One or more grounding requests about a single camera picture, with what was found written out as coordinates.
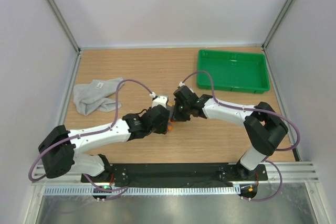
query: white backdrop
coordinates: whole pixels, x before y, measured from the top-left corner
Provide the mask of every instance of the white backdrop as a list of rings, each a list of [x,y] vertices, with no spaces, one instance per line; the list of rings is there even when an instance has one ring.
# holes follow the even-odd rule
[[[296,0],[268,47],[286,110],[302,133],[302,159],[313,161],[330,213],[336,212],[335,38],[335,0]]]
[[[80,47],[264,42],[285,0],[55,0]]]
[[[45,0],[0,0],[1,223],[22,223],[28,170],[56,125],[75,51]]]

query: small gray object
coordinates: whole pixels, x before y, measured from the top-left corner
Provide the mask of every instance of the small gray object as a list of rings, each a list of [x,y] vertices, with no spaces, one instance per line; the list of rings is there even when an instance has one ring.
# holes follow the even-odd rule
[[[117,91],[117,85],[122,77],[112,80],[93,80],[90,84],[77,84],[74,86],[73,102],[77,111],[82,115],[89,115],[94,110],[109,112],[115,110],[116,101],[107,98]]]

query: gray floor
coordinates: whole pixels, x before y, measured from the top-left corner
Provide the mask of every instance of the gray floor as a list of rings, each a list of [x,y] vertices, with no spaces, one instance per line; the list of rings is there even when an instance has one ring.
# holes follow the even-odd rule
[[[271,195],[277,186],[260,184],[256,198]],[[281,194],[266,202],[247,202],[237,195],[137,196],[105,203],[91,201],[91,196],[44,196],[37,223],[317,223],[304,184],[284,184]],[[73,210],[71,214],[60,213]]]

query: wooden tabletop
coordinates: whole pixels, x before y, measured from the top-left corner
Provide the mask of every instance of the wooden tabletop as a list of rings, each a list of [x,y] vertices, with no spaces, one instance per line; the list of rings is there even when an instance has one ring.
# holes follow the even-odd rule
[[[169,95],[180,81],[196,70],[197,54],[201,48],[165,49],[112,49],[86,50],[80,63],[76,84],[90,83],[93,79],[109,80],[117,77],[135,79],[146,84],[156,94]],[[262,53],[259,47],[212,48],[215,50]],[[186,84],[201,96],[210,94],[196,85],[196,76]],[[245,105],[268,102],[280,112],[271,86],[264,94],[216,91],[217,98]],[[128,113],[140,112],[151,106],[148,92],[135,83],[126,83],[119,92],[122,108],[119,118]],[[66,128],[84,129],[112,122],[114,111],[94,111],[88,116],[79,114],[71,98]],[[288,147],[286,137],[280,147]],[[139,140],[113,143],[90,150],[89,154],[104,154],[110,163],[208,163],[236,162],[250,147],[244,128],[220,120],[192,118],[189,122],[175,122],[166,135],[151,134]],[[294,161],[292,151],[278,152],[271,161]]]

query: cable connector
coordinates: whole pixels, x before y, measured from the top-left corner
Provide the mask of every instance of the cable connector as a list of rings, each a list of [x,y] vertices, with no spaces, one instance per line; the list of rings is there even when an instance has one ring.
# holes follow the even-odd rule
[[[152,92],[151,94],[149,94],[149,96],[154,99],[156,97],[156,94]]]

